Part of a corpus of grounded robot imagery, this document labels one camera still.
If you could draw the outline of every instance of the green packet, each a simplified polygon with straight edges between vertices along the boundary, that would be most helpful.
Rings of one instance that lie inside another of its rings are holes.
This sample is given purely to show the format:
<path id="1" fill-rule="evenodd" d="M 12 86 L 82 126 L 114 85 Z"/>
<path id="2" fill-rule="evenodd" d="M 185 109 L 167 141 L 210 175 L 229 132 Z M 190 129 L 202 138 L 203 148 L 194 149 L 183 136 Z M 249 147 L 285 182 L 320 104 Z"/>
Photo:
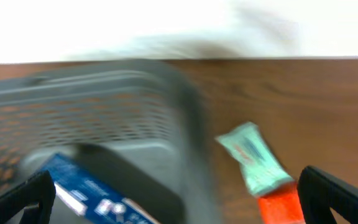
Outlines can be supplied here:
<path id="1" fill-rule="evenodd" d="M 248 122 L 216 140 L 240 162 L 242 176 L 254 197 L 264 196 L 294 181 L 274 158 L 256 124 Z"/>

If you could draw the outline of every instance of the brown wooden surface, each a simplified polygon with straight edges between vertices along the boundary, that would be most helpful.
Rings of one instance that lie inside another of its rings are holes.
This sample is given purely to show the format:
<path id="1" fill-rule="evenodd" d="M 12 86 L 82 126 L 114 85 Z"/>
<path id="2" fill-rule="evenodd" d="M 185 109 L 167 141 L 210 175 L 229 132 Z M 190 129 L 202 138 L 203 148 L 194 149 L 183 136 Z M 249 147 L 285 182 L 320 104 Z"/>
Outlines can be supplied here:
<path id="1" fill-rule="evenodd" d="M 292 176 L 313 164 L 358 187 L 358 60 L 170 63 L 203 91 L 212 136 L 253 121 Z M 0 65 L 0 79 L 73 64 Z M 262 223 L 237 162 L 210 143 L 225 223 Z"/>

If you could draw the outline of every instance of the orange-red object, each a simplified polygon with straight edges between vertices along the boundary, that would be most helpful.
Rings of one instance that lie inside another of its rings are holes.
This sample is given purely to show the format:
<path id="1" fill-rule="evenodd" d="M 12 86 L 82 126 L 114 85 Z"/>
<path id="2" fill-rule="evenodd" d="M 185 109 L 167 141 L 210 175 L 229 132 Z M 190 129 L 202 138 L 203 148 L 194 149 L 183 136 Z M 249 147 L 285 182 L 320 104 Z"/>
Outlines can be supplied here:
<path id="1" fill-rule="evenodd" d="M 301 224 L 303 219 L 296 183 L 291 183 L 258 198 L 262 219 L 266 224 Z"/>

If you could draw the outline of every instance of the blue box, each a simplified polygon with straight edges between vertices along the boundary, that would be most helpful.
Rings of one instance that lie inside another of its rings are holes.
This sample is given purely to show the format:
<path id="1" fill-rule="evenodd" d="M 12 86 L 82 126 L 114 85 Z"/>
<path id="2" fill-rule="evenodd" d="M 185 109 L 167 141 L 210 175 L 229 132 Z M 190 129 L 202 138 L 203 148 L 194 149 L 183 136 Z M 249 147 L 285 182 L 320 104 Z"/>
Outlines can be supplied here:
<path id="1" fill-rule="evenodd" d="M 41 170 L 50 172 L 56 196 L 77 215 L 93 223 L 160 224 L 138 204 L 62 154 L 52 156 Z"/>

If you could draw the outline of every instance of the plastic bin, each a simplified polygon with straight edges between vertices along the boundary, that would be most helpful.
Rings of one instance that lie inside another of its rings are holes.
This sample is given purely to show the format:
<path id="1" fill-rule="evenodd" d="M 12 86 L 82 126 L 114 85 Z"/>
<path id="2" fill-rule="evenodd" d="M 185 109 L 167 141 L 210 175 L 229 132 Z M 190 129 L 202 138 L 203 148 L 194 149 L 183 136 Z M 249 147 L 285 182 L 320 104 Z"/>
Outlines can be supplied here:
<path id="1" fill-rule="evenodd" d="M 0 189 L 55 152 L 99 144 L 179 195 L 184 223 L 221 223 L 203 113 L 186 78 L 153 60 L 0 81 Z"/>

